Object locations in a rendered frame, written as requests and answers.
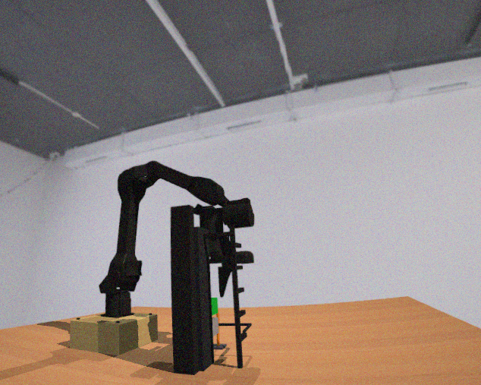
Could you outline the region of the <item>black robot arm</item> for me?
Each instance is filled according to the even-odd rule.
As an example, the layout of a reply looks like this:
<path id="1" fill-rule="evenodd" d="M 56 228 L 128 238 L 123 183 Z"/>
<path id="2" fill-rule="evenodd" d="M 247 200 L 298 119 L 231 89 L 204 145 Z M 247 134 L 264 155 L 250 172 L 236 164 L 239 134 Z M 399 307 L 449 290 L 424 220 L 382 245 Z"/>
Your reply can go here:
<path id="1" fill-rule="evenodd" d="M 121 217 L 117 253 L 111 260 L 107 277 L 99 285 L 100 292 L 106 294 L 105 314 L 101 314 L 101 317 L 119 318 L 135 314 L 131 312 L 130 292 L 135 291 L 142 276 L 143 264 L 135 256 L 139 205 L 146 189 L 160 178 L 188 190 L 197 199 L 212 205 L 202 207 L 197 204 L 193 208 L 194 214 L 200 215 L 200 227 L 223 230 L 223 223 L 228 228 L 234 226 L 235 229 L 254 226 L 250 199 L 228 200 L 223 187 L 210 178 L 189 176 L 155 160 L 125 169 L 118 176 Z M 214 208 L 217 204 L 221 208 Z"/>

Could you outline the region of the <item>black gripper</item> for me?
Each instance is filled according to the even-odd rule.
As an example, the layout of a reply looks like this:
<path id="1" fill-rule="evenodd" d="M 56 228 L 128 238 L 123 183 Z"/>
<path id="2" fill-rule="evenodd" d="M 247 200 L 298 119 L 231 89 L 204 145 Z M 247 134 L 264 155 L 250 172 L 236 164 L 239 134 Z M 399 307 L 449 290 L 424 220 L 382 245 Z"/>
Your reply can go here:
<path id="1" fill-rule="evenodd" d="M 208 233 L 223 232 L 222 229 L 208 229 Z M 224 250 L 224 237 L 209 238 L 209 262 L 210 264 L 221 264 L 218 268 L 219 293 L 223 297 L 227 287 L 228 277 L 231 273 L 231 255 L 226 255 Z M 215 259 L 215 257 L 220 257 Z M 250 251 L 236 252 L 237 264 L 252 264 L 254 256 Z"/>

